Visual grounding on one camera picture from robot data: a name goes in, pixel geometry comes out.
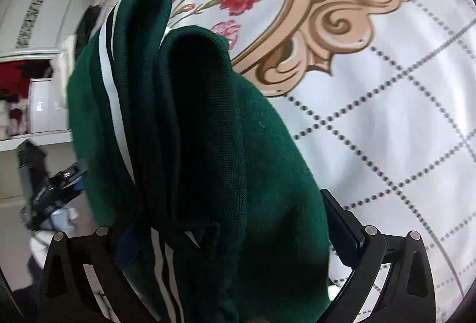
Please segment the green varsity jacket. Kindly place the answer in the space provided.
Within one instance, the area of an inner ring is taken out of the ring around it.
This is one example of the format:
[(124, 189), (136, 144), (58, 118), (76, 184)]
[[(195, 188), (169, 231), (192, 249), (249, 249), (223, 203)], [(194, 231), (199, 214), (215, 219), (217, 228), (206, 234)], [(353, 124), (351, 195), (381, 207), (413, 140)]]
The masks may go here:
[(279, 114), (228, 43), (168, 30), (172, 0), (121, 0), (69, 78), (69, 126), (99, 225), (161, 322), (316, 322), (328, 224)]

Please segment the folded white knit garment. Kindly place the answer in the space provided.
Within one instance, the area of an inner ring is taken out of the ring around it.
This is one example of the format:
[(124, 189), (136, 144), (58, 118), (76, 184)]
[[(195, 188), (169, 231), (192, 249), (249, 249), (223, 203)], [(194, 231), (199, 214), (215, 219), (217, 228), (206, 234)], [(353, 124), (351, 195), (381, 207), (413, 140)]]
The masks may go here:
[(63, 109), (68, 108), (67, 86), (75, 66), (77, 36), (69, 36), (60, 46), (59, 53), (50, 60), (52, 66), (51, 88), (53, 99)]

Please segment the black garment on bed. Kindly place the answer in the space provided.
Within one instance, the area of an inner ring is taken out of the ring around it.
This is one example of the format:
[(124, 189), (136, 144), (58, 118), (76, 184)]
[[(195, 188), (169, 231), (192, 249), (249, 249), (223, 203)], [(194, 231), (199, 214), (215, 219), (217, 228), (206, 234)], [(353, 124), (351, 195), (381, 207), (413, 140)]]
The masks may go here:
[(74, 58), (78, 59), (84, 47), (88, 44), (91, 32), (94, 29), (94, 26), (98, 20), (98, 17), (101, 13), (102, 7), (100, 5), (89, 6), (80, 22), (78, 23), (77, 29), (75, 31), (76, 43), (74, 49)]

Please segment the white sliding wardrobe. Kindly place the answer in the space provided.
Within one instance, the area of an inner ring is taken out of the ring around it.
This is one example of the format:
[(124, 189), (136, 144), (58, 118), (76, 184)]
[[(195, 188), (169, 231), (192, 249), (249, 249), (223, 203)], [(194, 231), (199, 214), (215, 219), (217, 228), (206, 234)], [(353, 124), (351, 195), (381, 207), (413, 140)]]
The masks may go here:
[(1, 62), (51, 59), (94, 0), (1, 0)]

